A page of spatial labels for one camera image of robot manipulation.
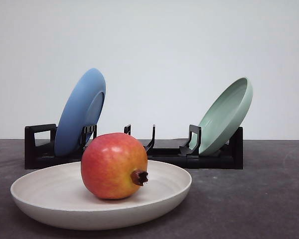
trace plate holder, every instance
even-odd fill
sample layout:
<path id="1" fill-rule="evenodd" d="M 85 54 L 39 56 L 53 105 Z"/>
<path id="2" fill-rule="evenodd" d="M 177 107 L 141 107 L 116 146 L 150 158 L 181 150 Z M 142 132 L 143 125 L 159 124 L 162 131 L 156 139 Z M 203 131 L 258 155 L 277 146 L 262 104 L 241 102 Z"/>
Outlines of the plate holder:
<path id="1" fill-rule="evenodd" d="M 50 142 L 35 145 L 34 134 L 50 131 Z M 80 146 L 73 153 L 58 157 L 54 154 L 54 140 L 56 136 L 56 124 L 43 124 L 26 126 L 24 129 L 24 168 L 40 169 L 64 163 L 81 161 L 86 147 L 87 134 L 93 133 L 93 139 L 97 135 L 97 125 L 89 125 L 82 128 Z M 131 135 L 131 125 L 124 127 L 124 133 Z M 193 149 L 189 148 L 192 134 L 197 135 L 197 142 Z M 217 152 L 209 156 L 199 155 L 201 145 L 201 127 L 190 125 L 188 139 L 184 145 L 177 148 L 155 148 L 155 124 L 152 128 L 152 138 L 144 148 L 148 159 L 174 164 L 182 168 L 219 168 L 219 169 L 243 169 L 243 128 L 239 127 Z"/>
<path id="2" fill-rule="evenodd" d="M 35 145 L 35 133 L 50 131 L 50 142 Z M 79 148 L 67 156 L 58 157 L 54 154 L 54 141 L 56 136 L 56 124 L 42 124 L 26 126 L 24 128 L 24 168 L 39 169 L 55 166 L 63 163 L 81 161 L 82 154 L 86 147 L 87 134 L 93 133 L 96 137 L 97 125 L 89 125 L 82 128 Z"/>
<path id="3" fill-rule="evenodd" d="M 124 128 L 124 133 L 131 134 L 131 125 Z M 197 142 L 193 149 L 189 148 L 192 134 L 197 135 Z M 209 156 L 199 155 L 201 145 L 201 127 L 190 125 L 186 143 L 178 148 L 154 148 L 155 124 L 152 139 L 145 147 L 148 159 L 174 164 L 182 168 L 220 168 L 243 169 L 243 128 L 239 127 L 218 151 Z"/>

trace gray surface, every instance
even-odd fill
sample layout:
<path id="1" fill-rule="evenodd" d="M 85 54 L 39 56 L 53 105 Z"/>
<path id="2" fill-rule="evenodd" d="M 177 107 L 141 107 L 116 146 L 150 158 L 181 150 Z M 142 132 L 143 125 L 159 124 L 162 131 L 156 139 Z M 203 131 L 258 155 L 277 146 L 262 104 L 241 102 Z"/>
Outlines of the gray surface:
<path id="1" fill-rule="evenodd" d="M 161 218 L 81 232 L 46 226 L 18 209 L 9 188 L 31 170 L 23 169 L 23 140 L 0 140 L 0 238 L 299 239 L 299 141 L 244 141 L 244 162 L 244 170 L 189 169 L 188 196 Z"/>

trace green plate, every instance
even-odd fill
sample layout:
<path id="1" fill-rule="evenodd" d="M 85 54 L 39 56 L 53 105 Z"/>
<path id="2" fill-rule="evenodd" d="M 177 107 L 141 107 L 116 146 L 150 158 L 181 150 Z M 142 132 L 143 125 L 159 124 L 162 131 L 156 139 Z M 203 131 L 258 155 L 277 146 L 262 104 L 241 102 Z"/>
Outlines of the green plate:
<path id="1" fill-rule="evenodd" d="M 247 78 L 231 84 L 209 108 L 198 126 L 201 127 L 199 155 L 211 155 L 235 133 L 245 118 L 253 98 L 253 88 Z M 197 135 L 189 143 L 194 148 Z"/>

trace white bowl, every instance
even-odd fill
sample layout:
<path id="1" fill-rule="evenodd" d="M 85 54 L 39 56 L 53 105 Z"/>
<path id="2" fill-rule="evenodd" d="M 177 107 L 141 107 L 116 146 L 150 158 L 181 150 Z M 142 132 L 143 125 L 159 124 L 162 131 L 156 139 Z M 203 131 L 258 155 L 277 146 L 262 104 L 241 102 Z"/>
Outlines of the white bowl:
<path id="1" fill-rule="evenodd" d="M 17 179 L 11 194 L 31 218 L 59 228 L 105 230 L 158 218 L 186 197 L 191 176 L 172 164 L 151 161 L 149 181 L 132 196 L 101 200 L 84 186 L 80 162 L 37 170 Z"/>

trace white wall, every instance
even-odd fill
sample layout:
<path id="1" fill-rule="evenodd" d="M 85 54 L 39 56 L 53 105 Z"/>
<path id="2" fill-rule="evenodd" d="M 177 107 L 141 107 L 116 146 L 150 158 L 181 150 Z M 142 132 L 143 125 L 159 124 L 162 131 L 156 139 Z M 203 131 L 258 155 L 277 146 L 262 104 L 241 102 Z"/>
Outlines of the white wall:
<path id="1" fill-rule="evenodd" d="M 299 139 L 299 0 L 0 0 L 0 138 L 58 123 L 92 67 L 107 82 L 99 134 L 186 137 L 247 76 L 245 139 Z"/>

